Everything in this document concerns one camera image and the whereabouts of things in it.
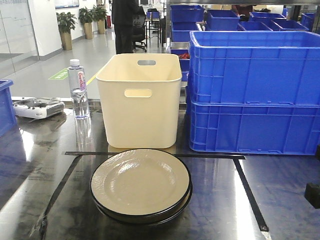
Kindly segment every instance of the plate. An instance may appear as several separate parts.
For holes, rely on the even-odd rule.
[[[186,198],[189,170],[177,157],[156,149],[133,149],[108,158],[91,178],[95,201],[118,215],[165,212]]]
[[[184,197],[184,199],[182,199],[182,201],[179,202],[179,204],[161,213],[150,214],[150,215],[139,216],[139,217],[135,215],[115,214],[114,212],[109,211],[108,209],[104,208],[98,203],[96,203],[96,206],[102,214],[107,215],[122,223],[156,226],[156,225],[164,224],[176,218],[180,213],[182,213],[182,211],[186,208],[186,206],[188,205],[191,199],[192,191],[193,189],[191,184],[187,195]]]

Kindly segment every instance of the reflective table surface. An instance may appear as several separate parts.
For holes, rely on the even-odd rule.
[[[189,119],[179,112],[177,141],[163,149],[188,167],[193,193],[175,219],[159,225],[123,224],[96,207],[90,178],[108,157],[101,109],[75,120],[71,109],[42,120],[18,118],[0,137],[0,240],[318,240],[320,209],[304,198],[320,182],[314,156],[199,153],[188,146]],[[242,166],[261,214],[257,223]]]

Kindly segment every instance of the tan plant pot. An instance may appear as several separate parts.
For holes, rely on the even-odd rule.
[[[61,37],[63,50],[71,50],[72,49],[71,33],[60,32],[60,37]]]
[[[104,20],[99,20],[96,22],[98,26],[98,33],[99,34],[105,34],[105,21]]]
[[[92,23],[90,22],[86,22],[83,25],[83,31],[84,31],[84,36],[85,39],[92,39],[93,38],[93,34],[92,34]]]

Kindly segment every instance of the controller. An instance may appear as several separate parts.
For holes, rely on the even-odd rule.
[[[46,98],[28,98],[13,103],[15,115],[32,119],[45,119],[63,112],[63,101]]]

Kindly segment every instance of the glass wall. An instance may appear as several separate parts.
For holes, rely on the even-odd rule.
[[[0,0],[0,78],[38,60],[28,0]]]

